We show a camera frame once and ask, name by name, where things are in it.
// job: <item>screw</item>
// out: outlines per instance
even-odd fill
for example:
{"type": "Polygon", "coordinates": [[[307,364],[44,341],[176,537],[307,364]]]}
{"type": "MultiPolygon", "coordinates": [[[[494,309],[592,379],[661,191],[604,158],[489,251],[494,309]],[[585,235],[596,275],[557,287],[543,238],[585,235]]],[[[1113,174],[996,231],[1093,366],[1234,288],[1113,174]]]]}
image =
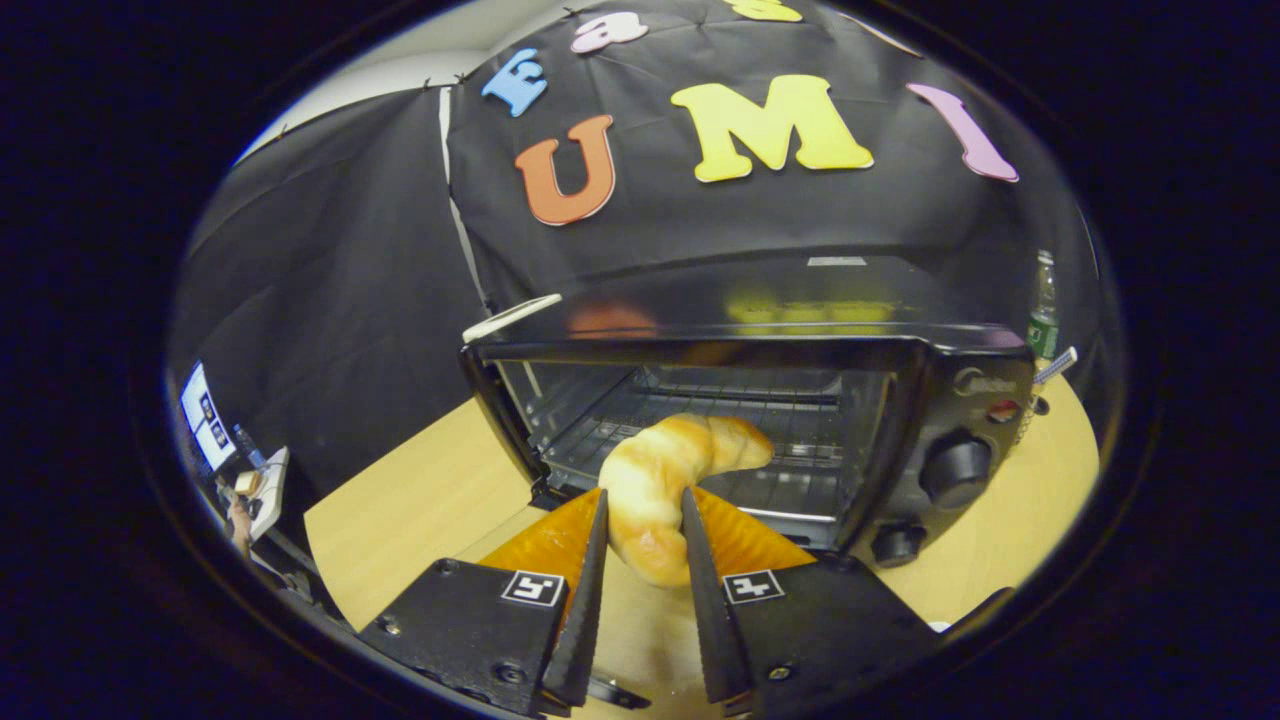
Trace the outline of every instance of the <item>screw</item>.
{"type": "Polygon", "coordinates": [[[524,683],[527,679],[527,675],[525,675],[524,670],[521,670],[515,665],[511,665],[509,662],[499,665],[497,669],[494,669],[494,674],[498,675],[498,679],[502,680],[503,683],[511,683],[512,685],[518,685],[520,683],[524,683]]]}

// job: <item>plastic bottle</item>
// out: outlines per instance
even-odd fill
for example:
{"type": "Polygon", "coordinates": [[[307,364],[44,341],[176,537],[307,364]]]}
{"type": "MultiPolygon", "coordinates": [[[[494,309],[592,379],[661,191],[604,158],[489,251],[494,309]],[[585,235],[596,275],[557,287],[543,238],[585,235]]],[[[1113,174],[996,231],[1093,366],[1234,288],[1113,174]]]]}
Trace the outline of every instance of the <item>plastic bottle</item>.
{"type": "Polygon", "coordinates": [[[266,465],[266,460],[262,459],[261,451],[259,451],[257,446],[253,445],[253,441],[250,439],[248,433],[244,432],[244,428],[237,424],[232,429],[236,433],[236,442],[239,443],[241,451],[244,454],[244,457],[248,457],[248,461],[253,465],[253,469],[260,470],[262,465],[266,465]]]}
{"type": "Polygon", "coordinates": [[[1057,351],[1057,288],[1053,282],[1053,256],[1041,250],[1037,258],[1036,309],[1032,310],[1027,342],[1042,360],[1052,360],[1057,351]]]}

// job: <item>green bottle label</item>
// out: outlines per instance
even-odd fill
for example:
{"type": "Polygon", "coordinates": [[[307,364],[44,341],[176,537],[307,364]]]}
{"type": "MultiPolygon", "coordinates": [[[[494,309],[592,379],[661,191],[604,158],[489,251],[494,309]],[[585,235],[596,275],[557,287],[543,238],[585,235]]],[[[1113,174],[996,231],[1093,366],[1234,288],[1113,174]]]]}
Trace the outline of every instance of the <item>green bottle label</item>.
{"type": "Polygon", "coordinates": [[[1027,343],[1032,346],[1037,357],[1052,360],[1053,352],[1057,350],[1057,323],[1032,315],[1032,324],[1027,331],[1027,343]]]}

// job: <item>orange letter u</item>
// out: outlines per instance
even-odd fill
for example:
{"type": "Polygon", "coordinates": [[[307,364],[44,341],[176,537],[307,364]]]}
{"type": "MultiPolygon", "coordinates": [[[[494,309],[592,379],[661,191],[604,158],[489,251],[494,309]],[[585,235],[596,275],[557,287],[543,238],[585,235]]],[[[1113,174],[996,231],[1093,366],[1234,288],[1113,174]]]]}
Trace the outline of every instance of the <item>orange letter u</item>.
{"type": "Polygon", "coordinates": [[[586,164],[586,184],[573,195],[564,195],[556,182],[552,155],[559,147],[554,138],[544,140],[516,156],[516,167],[525,174],[525,193],[529,210],[548,225],[567,225],[590,218],[604,208],[613,196],[613,154],[605,128],[613,124],[613,115],[588,118],[568,129],[568,138],[582,146],[586,164]]]}

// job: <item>white wall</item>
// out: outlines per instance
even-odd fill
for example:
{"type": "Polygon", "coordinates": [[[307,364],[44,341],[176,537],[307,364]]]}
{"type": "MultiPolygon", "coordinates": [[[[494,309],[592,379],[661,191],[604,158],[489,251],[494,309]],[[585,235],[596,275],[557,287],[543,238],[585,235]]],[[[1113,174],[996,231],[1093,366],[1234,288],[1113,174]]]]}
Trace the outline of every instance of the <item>white wall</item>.
{"type": "Polygon", "coordinates": [[[474,0],[412,27],[352,60],[303,95],[250,143],[237,163],[259,147],[330,110],[378,95],[449,85],[485,60],[576,9],[603,0],[474,0]]]}

